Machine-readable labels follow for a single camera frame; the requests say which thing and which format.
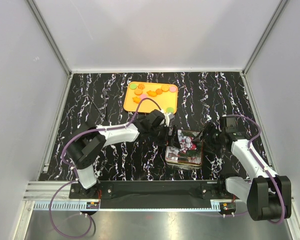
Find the gold tin lid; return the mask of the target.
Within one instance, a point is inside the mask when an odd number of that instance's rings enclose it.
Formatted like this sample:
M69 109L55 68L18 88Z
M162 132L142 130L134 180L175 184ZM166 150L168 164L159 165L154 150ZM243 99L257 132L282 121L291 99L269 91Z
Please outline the gold tin lid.
M178 129L178 139L181 148L167 146L165 150L165 162L176 164L202 165L203 144L192 143L192 139L198 135L197 131Z

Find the gold cookie tin box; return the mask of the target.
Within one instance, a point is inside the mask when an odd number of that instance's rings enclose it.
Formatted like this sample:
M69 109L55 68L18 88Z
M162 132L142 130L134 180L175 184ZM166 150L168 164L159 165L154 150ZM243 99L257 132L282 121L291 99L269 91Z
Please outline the gold cookie tin box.
M185 170L185 171L197 170L202 167L202 165L179 164L179 163L170 163L170 162L168 162L166 165L169 168L174 170Z

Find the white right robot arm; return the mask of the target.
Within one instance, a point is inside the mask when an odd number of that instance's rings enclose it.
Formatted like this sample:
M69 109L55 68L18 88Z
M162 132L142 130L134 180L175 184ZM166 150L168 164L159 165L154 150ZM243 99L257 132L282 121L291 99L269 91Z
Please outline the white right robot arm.
M222 198L231 195L246 204L254 221L269 221L279 225L292 214L292 185L287 176L274 171L253 146L256 137L248 138L239 130L239 115L224 115L219 125L208 121L199 134L206 152L217 154L228 149L245 169L250 181L237 175L221 176L217 192Z

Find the green embossed round cookie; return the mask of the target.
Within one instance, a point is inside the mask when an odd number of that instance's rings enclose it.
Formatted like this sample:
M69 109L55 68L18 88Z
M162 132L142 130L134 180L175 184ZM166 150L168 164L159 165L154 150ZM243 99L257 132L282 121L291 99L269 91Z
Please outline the green embossed round cookie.
M166 110L165 110L166 113L174 113L174 111L175 110L174 110L173 107L167 107Z

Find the yellow plastic tray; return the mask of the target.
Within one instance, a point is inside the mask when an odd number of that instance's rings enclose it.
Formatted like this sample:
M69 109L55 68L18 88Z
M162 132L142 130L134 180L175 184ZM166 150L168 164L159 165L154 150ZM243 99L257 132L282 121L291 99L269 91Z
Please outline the yellow plastic tray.
M130 89L130 84L136 84L137 88L139 84L143 84L145 86L144 89L142 89L142 94L147 95L146 98L141 99L141 102L139 104L133 102L133 97L139 97L140 95L135 94L136 89ZM176 87L176 92L164 92L162 91L162 94L157 95L155 97L148 96L148 91L156 91L157 89L161 89L163 85L167 85L169 87L174 86ZM161 110L162 112L166 113L166 108L172 107L174 108L174 113L177 112L177 106L178 106L178 87L174 84L170 83L153 83L153 82L138 82L133 81L128 84L126 95L123 103L123 108L127 112L138 112L138 113L145 113L148 114L153 110Z

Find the orange swirl cookie centre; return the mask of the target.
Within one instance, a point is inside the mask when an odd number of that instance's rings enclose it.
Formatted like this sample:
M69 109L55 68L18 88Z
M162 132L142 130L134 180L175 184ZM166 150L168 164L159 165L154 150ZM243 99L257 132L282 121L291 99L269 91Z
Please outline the orange swirl cookie centre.
M163 93L163 91L160 88L158 88L155 92L157 95L161 95Z

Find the orange swirl cookie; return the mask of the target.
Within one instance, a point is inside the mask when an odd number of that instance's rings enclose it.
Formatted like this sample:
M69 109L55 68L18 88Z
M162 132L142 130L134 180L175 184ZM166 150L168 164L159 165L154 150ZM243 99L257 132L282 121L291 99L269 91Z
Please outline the orange swirl cookie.
M143 90L145 88L145 86L143 84L139 84L138 88L141 89L141 90Z
M161 95L163 93L163 91L160 88L158 88L155 92L157 95Z

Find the yellow cat-shaped cookie centre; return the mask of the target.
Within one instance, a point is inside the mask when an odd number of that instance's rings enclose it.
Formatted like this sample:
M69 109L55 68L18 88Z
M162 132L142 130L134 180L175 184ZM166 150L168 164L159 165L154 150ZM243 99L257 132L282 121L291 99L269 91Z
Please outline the yellow cat-shaped cookie centre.
M155 91L151 91L151 90L149 90L149 91L147 92L147 94L148 94L148 96L150 96L150 97L156 97L156 96L157 96L157 93L156 93Z

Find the yellow cat-shaped cookie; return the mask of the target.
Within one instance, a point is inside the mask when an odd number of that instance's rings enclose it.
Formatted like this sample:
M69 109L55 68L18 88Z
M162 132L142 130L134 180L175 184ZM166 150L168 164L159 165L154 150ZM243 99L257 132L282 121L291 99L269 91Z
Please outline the yellow cat-shaped cookie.
M147 92L147 94L148 94L148 96L150 96L150 97L156 97L156 96L157 96L157 93L156 93L155 91L151 91L151 90L149 90L149 91Z
M132 98L132 100L133 100L134 103L139 104L142 99L138 96L135 96L135 97Z

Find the yellow dotted cookie top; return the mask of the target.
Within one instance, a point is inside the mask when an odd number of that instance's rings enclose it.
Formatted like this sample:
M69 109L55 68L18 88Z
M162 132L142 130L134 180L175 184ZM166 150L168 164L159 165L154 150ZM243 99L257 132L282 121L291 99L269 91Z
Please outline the yellow dotted cookie top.
M163 92L168 92L169 89L170 89L170 87L169 87L168 85L163 85L163 86L161 87L161 90L162 90Z

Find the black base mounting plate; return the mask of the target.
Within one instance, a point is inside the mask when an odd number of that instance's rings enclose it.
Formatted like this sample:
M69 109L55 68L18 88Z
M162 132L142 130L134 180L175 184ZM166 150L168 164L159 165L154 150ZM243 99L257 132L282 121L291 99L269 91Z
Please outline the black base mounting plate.
M205 210L238 200L215 180L101 181L89 189L71 184L69 198L100 201L102 210Z

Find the yellow cat-shaped cookie left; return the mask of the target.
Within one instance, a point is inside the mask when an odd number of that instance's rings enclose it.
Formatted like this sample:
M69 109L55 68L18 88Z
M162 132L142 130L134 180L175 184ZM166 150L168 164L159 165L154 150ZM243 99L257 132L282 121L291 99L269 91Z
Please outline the yellow cat-shaped cookie left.
M135 97L132 98L132 100L133 100L134 103L139 104L142 99L138 96L135 96Z

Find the orange swirl cookie left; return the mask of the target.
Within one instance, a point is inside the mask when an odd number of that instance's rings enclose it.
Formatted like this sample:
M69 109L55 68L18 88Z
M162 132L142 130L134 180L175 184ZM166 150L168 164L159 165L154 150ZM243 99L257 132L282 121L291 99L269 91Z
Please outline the orange swirl cookie left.
M139 84L138 88L141 89L141 90L143 90L145 88L145 86L143 84Z

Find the green round cookie top-left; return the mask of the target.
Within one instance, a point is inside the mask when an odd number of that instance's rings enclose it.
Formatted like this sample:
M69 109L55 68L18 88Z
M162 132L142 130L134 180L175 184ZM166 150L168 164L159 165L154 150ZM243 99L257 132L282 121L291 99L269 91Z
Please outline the green round cookie top-left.
M132 83L129 85L129 88L132 89L132 90L135 90L137 88L137 85Z

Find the aluminium frame rail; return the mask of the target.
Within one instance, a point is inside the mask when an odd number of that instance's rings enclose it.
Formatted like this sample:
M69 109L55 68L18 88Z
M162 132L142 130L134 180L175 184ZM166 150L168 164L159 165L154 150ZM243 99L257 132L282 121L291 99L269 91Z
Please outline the aluminium frame rail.
M67 181L31 181L28 183L23 201L33 203L33 209L38 211L98 211L101 200L71 199L73 192Z

